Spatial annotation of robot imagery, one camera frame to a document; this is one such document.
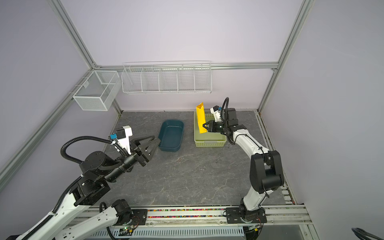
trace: yellow package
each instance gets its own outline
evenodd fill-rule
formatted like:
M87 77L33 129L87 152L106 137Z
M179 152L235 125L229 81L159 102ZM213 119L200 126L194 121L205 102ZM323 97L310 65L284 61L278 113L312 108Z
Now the yellow package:
M197 115L197 124L199 125L199 132L200 133L208 132L207 129L205 129L203 127L203 124L206 123L205 112L204 112L204 103L200 103L196 107L196 115Z

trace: wire shelf rack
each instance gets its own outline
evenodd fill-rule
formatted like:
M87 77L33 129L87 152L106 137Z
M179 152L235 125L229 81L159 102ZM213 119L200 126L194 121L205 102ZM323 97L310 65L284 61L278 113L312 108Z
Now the wire shelf rack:
M127 94L210 93L210 62L161 62L161 64L123 64L122 90Z
M108 111L121 88L117 71L94 70L74 93L82 110Z

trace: teal plastic tub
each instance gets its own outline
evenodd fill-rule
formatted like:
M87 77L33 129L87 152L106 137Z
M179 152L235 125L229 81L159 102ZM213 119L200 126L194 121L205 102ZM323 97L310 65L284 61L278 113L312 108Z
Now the teal plastic tub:
M161 125L159 148L165 152L176 152L181 147L184 123L180 120L168 119Z

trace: gray marble surface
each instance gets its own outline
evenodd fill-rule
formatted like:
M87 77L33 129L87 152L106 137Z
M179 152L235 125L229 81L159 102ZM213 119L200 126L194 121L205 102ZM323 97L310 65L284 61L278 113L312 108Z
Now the gray marble surface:
M253 111L237 111L239 123L264 144ZM195 147L193 112L124 112L116 129L132 127L132 138L158 136L167 119L184 122L181 148L177 152L157 149L145 167L136 164L123 174L101 201L108 205L126 199L130 206L159 205L238 205L249 188L250 160L239 145L228 142L224 147ZM111 146L106 154L112 158L119 153ZM285 204L280 190L271 194L264 204Z

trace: green plastic basket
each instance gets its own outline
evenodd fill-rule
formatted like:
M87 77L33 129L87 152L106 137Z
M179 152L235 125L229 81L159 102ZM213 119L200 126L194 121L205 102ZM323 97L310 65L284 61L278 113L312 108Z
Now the green plastic basket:
M215 120L212 113L205 114L205 120ZM199 126L197 125L197 114L194 114L194 133L196 147L223 147L227 141L227 137L218 132L200 133Z

